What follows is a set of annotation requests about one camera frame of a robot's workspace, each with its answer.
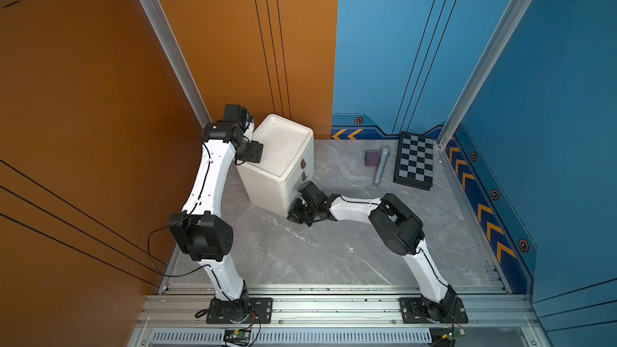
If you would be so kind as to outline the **white plastic drawer cabinet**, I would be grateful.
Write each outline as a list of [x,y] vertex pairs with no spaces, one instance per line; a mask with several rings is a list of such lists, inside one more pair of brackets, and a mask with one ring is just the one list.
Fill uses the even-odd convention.
[[245,191],[253,205],[286,216],[299,198],[300,185],[314,175],[313,130],[270,114],[252,138],[264,149],[260,162],[237,167]]

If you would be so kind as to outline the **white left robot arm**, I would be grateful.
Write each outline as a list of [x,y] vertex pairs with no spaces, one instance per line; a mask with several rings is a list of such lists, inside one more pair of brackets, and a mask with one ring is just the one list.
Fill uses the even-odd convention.
[[228,170],[248,151],[254,128],[251,117],[206,126],[194,186],[181,212],[171,215],[167,224],[181,252],[207,273],[215,299],[237,306],[246,304],[247,293],[231,257],[234,233],[221,218],[222,197]]

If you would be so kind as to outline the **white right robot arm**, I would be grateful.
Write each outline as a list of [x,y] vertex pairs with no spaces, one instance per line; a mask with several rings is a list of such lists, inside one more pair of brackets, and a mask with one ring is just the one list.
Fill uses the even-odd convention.
[[432,259],[424,223],[402,200],[391,193],[380,199],[327,196],[311,181],[303,183],[298,192],[289,221],[309,227],[321,221],[371,224],[385,246],[405,259],[419,285],[424,316],[439,323],[452,319],[458,295]]

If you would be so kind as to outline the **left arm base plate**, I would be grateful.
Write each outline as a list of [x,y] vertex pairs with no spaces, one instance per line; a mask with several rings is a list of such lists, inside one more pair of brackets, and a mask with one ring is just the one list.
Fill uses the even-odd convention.
[[212,299],[206,314],[207,324],[250,324],[253,316],[257,324],[267,325],[273,314],[273,298],[257,297],[225,301]]

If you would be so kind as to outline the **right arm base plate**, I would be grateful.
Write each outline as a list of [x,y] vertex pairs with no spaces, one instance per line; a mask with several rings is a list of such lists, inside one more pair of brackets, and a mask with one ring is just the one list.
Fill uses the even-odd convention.
[[441,305],[424,298],[403,297],[398,300],[405,324],[465,325],[469,318],[461,298],[450,305]]

